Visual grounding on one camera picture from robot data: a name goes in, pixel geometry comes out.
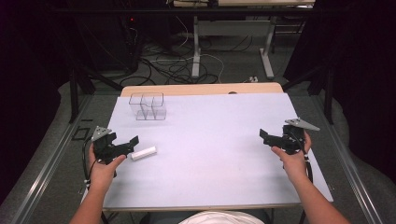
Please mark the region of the wooden table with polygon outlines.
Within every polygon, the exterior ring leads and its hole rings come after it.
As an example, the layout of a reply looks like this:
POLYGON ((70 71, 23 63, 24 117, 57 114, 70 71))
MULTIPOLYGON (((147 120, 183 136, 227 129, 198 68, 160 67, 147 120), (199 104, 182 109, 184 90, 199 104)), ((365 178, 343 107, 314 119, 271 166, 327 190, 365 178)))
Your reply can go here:
POLYGON ((164 95, 213 95, 236 93, 283 93, 280 84, 269 83, 222 83, 222 84, 187 84, 187 85, 155 85, 127 86, 121 97, 130 97, 133 93, 161 92, 164 95))

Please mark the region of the black metal stand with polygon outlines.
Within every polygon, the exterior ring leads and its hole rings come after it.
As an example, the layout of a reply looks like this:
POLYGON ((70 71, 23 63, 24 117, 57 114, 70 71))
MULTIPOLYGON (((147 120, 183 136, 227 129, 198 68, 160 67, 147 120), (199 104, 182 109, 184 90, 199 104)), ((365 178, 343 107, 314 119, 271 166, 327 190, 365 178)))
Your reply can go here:
POLYGON ((330 124, 332 121, 332 86, 333 86, 333 69, 330 68, 326 75, 326 87, 324 98, 324 115, 330 124))
POLYGON ((78 83, 76 81, 75 70, 72 69, 69 73, 70 84, 70 103, 71 103, 71 118, 70 123, 73 123, 78 116, 78 83))

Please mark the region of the clear acrylic organizer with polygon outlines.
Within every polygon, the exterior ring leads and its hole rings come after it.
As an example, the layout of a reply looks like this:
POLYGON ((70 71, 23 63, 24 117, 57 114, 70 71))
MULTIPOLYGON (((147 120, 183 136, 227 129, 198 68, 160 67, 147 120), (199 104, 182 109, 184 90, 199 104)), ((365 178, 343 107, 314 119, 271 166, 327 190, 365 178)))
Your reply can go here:
POLYGON ((162 92, 137 92, 129 100, 136 120, 165 120, 166 107, 162 92))

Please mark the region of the white desk frame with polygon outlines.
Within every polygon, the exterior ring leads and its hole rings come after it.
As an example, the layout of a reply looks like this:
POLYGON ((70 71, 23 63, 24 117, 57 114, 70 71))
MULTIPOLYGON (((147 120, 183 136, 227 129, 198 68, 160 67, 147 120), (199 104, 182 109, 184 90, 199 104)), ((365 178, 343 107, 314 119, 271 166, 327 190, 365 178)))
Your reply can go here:
POLYGON ((275 77, 269 59, 272 39, 275 34, 276 17, 272 16, 266 21, 200 21, 197 16, 193 17, 193 66, 192 76, 198 77, 201 60, 201 48, 199 46, 200 36, 264 36, 264 46, 260 49, 262 65, 268 79, 275 77))

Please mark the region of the aluminium floor rail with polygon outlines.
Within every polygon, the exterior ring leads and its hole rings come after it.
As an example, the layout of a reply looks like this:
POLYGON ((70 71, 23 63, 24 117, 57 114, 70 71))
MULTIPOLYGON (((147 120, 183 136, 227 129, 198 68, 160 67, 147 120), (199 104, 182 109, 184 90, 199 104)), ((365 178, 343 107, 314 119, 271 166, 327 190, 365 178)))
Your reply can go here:
POLYGON ((1 210, 9 209, 10 218, 7 224, 29 222, 78 128, 79 119, 91 100, 91 95, 81 96, 78 102, 78 114, 72 121, 69 116, 71 98, 66 95, 61 100, 57 114, 43 140, 1 207, 1 210))
POLYGON ((319 117, 324 123, 324 130, 327 130, 330 137, 335 144, 335 154, 343 167, 346 174, 346 178, 352 191, 360 205, 361 211, 365 215, 368 224, 384 224, 382 218, 377 212, 375 205, 369 196, 367 188, 363 184, 358 169, 350 157, 350 154, 335 130, 335 127, 329 123, 328 119, 324 115, 324 108, 319 96, 311 96, 311 101, 314 104, 315 109, 319 113, 319 117))

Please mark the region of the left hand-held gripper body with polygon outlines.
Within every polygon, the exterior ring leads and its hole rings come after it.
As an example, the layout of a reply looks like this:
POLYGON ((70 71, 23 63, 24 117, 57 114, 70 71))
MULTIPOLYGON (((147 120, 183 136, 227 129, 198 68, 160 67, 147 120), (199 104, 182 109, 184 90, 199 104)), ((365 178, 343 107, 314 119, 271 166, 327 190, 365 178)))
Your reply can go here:
POLYGON ((117 157, 124 154, 119 147, 113 144, 117 135, 110 129, 97 126, 92 134, 93 153, 95 158, 103 164, 110 164, 117 157))

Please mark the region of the black computer tower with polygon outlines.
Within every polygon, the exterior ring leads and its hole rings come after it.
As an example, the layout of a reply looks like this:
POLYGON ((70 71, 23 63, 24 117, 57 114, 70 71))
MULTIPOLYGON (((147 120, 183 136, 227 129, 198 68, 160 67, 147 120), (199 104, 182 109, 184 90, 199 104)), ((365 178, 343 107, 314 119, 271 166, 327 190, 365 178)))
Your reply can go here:
POLYGON ((138 57, 139 57, 139 34, 138 31, 134 28, 134 19, 125 16, 122 19, 123 22, 123 32, 125 35, 125 43, 128 49, 128 53, 130 56, 130 71, 134 73, 138 68, 138 57))

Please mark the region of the person's left hand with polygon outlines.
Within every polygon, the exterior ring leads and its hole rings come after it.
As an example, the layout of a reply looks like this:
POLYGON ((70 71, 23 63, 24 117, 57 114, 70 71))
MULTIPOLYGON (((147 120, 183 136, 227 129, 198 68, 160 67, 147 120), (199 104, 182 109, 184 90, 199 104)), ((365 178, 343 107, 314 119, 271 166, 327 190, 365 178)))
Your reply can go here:
POLYGON ((89 168, 90 168, 90 191, 107 192, 114 173, 118 166, 126 159, 125 155, 120 155, 114 159, 110 164, 102 164, 98 162, 93 153, 94 147, 90 145, 89 148, 89 168))

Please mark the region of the person's white shirt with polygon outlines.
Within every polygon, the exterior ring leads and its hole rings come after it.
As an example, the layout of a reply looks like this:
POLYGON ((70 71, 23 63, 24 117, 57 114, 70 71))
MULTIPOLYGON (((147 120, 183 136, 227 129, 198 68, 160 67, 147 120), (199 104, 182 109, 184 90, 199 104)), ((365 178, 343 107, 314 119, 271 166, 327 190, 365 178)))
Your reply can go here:
POLYGON ((204 211, 188 217, 178 224, 264 224, 264 222, 243 212, 204 211))

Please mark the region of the white cylinder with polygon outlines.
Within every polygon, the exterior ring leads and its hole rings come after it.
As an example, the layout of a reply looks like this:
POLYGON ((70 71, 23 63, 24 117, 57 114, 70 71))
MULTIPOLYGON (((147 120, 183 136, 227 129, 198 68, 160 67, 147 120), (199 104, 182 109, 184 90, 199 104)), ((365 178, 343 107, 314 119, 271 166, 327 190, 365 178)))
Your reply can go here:
POLYGON ((151 156, 151 155, 155 154, 156 152, 157 152, 156 147, 149 147, 149 148, 145 148, 145 149, 142 149, 142 150, 132 153, 131 158, 133 161, 138 161, 138 160, 144 159, 148 156, 151 156))

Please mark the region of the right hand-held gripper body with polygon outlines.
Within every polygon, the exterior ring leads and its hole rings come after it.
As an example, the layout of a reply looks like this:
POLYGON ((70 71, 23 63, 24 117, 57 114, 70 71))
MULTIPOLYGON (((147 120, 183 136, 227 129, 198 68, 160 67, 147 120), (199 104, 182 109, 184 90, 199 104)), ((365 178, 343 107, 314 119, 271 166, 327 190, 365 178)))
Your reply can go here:
POLYGON ((282 128, 282 138, 286 141, 286 144, 281 148, 289 155, 296 154, 304 149, 305 130, 319 131, 319 127, 300 118, 286 119, 285 122, 286 124, 282 128))

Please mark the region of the person's right hand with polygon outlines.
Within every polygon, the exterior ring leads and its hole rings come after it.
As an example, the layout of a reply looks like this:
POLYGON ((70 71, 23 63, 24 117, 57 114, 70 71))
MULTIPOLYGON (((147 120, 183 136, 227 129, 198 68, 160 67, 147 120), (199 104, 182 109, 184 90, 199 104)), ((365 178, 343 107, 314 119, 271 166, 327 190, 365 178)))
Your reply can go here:
POLYGON ((293 185, 303 183, 304 181, 310 183, 305 163, 305 155, 310 148, 311 139, 308 133, 304 133, 304 149, 294 155, 287 154, 279 147, 271 147, 271 150, 283 162, 284 170, 293 185))

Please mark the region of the white table mat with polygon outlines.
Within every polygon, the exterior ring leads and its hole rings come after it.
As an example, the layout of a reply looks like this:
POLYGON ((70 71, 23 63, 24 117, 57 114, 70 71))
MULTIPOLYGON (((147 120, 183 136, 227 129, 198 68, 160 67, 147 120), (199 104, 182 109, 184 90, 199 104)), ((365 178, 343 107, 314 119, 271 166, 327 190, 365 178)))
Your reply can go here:
POLYGON ((138 120, 121 97, 109 128, 117 143, 138 137, 106 194, 106 210, 165 211, 264 208, 300 200, 260 131, 281 135, 296 116, 285 93, 167 96, 163 120, 138 120))

